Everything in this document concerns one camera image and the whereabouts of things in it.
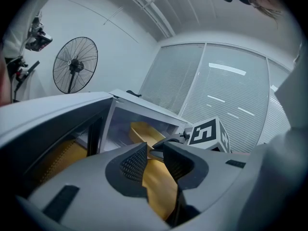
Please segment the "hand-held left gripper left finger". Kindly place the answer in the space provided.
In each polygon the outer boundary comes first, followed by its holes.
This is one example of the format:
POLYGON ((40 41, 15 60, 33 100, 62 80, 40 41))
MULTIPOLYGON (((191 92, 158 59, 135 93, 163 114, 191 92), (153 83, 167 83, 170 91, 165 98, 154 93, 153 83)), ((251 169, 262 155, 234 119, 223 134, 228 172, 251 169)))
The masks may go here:
POLYGON ((168 231, 142 184, 147 144, 89 156, 42 184, 23 210, 44 231, 168 231))

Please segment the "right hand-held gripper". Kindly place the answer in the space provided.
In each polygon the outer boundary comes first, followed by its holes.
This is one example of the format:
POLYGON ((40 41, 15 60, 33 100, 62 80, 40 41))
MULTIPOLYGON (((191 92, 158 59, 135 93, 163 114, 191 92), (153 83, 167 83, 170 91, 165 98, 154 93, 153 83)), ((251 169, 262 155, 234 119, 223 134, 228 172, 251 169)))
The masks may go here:
MULTIPOLYGON (((154 144, 153 149, 163 151, 165 142, 184 144, 185 141, 183 134, 173 134, 154 144)), ((195 123, 187 145, 204 150, 231 153, 229 135, 217 116, 195 123)))

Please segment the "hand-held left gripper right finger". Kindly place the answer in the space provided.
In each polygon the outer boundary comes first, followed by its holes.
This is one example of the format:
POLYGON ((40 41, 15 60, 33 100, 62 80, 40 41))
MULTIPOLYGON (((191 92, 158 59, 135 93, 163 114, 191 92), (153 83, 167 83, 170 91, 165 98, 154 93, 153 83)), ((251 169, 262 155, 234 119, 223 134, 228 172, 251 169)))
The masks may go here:
POLYGON ((176 205, 167 219, 171 227, 209 209, 233 184, 248 161, 246 154, 163 144, 164 164, 178 186, 176 205))

